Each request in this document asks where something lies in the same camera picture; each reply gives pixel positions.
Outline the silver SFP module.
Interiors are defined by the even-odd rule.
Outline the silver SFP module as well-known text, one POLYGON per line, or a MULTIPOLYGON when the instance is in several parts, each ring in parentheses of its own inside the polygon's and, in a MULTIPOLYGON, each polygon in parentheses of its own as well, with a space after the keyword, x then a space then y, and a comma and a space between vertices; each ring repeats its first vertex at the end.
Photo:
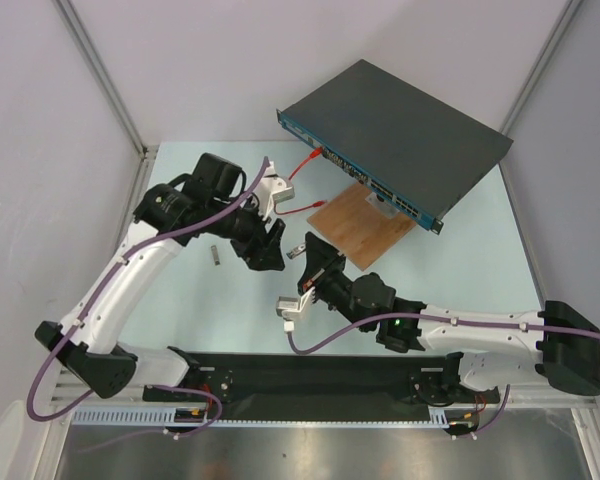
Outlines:
POLYGON ((211 251, 211 255, 212 255, 214 266, 219 266, 220 265, 220 258, 219 258, 219 252, 218 252, 217 246, 216 245, 212 245, 210 247, 210 251, 211 251))
POLYGON ((301 254, 303 254, 306 251, 306 244, 305 243, 301 243, 295 247, 293 247, 290 251, 288 251, 286 253, 287 257, 290 260, 295 259, 296 257, 300 256, 301 254))

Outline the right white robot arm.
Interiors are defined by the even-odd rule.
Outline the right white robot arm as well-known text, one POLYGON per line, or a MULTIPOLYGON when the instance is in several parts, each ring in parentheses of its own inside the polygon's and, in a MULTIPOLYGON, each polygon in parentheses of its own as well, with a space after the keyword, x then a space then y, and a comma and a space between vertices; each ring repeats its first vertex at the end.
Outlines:
POLYGON ((522 313, 454 311, 401 298, 376 273, 350 279, 344 254, 311 232, 304 249, 299 294, 324 302, 349 330, 374 333, 387 350, 451 358, 457 366, 440 377, 451 401, 535 382, 566 394, 600 395, 600 330, 565 302, 548 300, 522 313))

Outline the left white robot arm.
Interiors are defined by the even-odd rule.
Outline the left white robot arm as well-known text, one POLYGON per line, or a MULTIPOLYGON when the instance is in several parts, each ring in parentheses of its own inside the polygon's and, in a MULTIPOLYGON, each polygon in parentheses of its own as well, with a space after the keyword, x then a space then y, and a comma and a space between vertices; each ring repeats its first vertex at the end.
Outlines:
POLYGON ((124 347, 123 327, 164 267, 201 234, 228 240, 252 271, 283 270, 285 224, 272 215, 293 195, 293 185, 269 159, 249 182, 240 166, 202 154, 192 172, 146 191, 105 271, 61 321, 42 322, 36 339, 100 398, 114 397, 137 380, 191 399, 200 376, 184 356, 172 349, 143 353, 124 347))

